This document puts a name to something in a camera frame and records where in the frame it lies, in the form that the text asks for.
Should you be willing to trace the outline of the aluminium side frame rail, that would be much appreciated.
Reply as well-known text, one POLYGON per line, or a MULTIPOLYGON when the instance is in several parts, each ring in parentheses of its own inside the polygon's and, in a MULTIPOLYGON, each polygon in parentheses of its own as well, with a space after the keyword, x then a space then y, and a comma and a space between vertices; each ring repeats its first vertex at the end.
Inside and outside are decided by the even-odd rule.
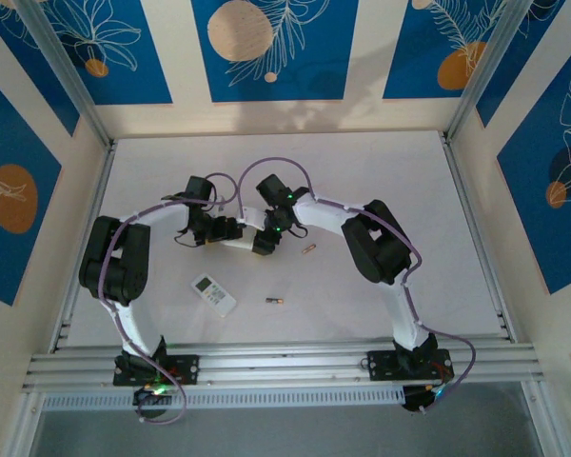
POLYGON ((102 167, 100 168, 99 177, 97 178, 94 184, 92 199, 90 201, 89 210, 87 211, 86 223, 84 225, 84 230, 82 234, 77 239, 78 241, 77 255, 73 264, 71 276, 68 280, 68 284, 65 289, 65 293, 61 302, 61 307, 59 309, 59 312, 55 320, 55 324, 53 326, 52 334, 48 345, 48 353, 53 353, 55 350, 58 349, 58 343, 60 340, 61 331, 71 319, 71 315, 73 313, 73 309, 80 289, 80 284, 78 279, 79 268, 82 265, 82 261, 84 258, 89 236, 92 231, 94 220, 98 216, 104 200, 117 146, 118 146, 118 141, 114 140, 111 143, 110 147, 107 149, 107 153, 105 154, 105 159, 102 163, 102 167))
POLYGON ((472 206, 470 194, 468 192, 465 181, 463 180, 463 175, 454 155, 453 149, 449 146, 445 139, 443 139, 443 150, 447 165, 453 178, 454 185, 461 201, 464 217, 481 265, 482 275, 490 295, 491 303, 502 329, 501 338, 512 341, 512 333, 503 309, 501 289, 495 276, 494 269, 490 264, 488 253, 482 240, 482 234, 472 206))

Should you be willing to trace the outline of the aluminium frame leg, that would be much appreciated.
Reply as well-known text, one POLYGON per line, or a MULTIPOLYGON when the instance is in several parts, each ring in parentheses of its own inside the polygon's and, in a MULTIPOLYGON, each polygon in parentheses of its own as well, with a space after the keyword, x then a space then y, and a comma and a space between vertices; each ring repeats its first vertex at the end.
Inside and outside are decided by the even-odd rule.
POLYGON ((26 393, 15 429, 12 457, 30 457, 35 434, 43 411, 46 395, 26 393))
POLYGON ((561 457, 561 448, 548 405, 541 392, 541 383, 522 382, 522 391, 544 457, 561 457))

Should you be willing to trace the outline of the black controller box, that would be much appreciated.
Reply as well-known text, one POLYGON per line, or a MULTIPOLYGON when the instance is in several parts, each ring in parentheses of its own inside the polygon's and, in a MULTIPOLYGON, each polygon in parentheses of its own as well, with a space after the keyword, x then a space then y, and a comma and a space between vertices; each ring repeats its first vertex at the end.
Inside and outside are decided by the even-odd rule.
POLYGON ((405 386, 402 407, 413 413, 424 413, 442 396, 443 386, 405 386))
POLYGON ((169 397, 166 385, 146 385, 133 392, 133 405, 142 412, 144 407, 162 406, 169 397))

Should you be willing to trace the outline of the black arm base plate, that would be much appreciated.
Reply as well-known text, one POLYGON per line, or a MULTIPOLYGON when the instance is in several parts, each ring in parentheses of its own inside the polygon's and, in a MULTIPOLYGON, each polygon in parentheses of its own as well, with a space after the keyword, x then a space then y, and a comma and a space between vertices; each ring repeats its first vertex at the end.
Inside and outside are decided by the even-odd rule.
MULTIPOLYGON (((196 385, 199 374, 197 355, 168 355, 162 367, 179 385, 196 385)), ((115 358, 112 384, 116 387, 145 387, 170 384, 168 377, 138 356, 125 353, 115 358)))
POLYGON ((449 382, 455 375, 446 349, 421 355, 409 351, 373 350, 366 358, 371 381, 449 382))

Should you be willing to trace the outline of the white remote with display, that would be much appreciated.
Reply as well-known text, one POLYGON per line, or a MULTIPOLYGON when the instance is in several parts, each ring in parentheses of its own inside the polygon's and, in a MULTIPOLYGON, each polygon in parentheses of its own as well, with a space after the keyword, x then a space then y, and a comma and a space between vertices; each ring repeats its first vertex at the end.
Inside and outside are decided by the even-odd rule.
POLYGON ((191 282, 192 289, 220 317, 225 318, 237 306, 237 301, 208 274, 200 274, 191 282))

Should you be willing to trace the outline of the aluminium corner post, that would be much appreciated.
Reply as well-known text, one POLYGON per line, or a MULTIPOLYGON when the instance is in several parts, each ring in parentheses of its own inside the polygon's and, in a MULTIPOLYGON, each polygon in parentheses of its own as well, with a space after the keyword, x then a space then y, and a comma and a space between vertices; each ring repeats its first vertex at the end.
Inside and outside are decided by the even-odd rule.
POLYGON ((451 146, 458 138, 467 119, 476 108, 533 1, 507 0, 505 2, 503 15, 498 20, 482 57, 463 90, 461 101, 443 133, 443 139, 448 146, 451 146))
POLYGON ((87 87, 39 3, 35 0, 12 0, 12 3, 72 104, 87 121, 99 143, 106 150, 111 150, 114 140, 108 134, 87 87))

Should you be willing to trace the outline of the aluminium front frame rail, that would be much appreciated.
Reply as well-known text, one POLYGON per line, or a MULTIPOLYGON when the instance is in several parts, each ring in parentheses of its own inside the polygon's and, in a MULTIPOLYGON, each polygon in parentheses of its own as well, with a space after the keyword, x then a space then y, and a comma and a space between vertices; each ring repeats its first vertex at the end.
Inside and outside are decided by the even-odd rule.
MULTIPOLYGON (((468 383, 541 381, 544 373, 532 344, 503 338, 475 339, 471 345, 441 340, 456 374, 468 383)), ((170 354, 199 358, 198 388, 366 386, 364 358, 391 349, 388 338, 275 344, 172 345, 170 354)), ((112 386, 115 347, 62 347, 34 354, 24 376, 25 392, 107 390, 112 386)))

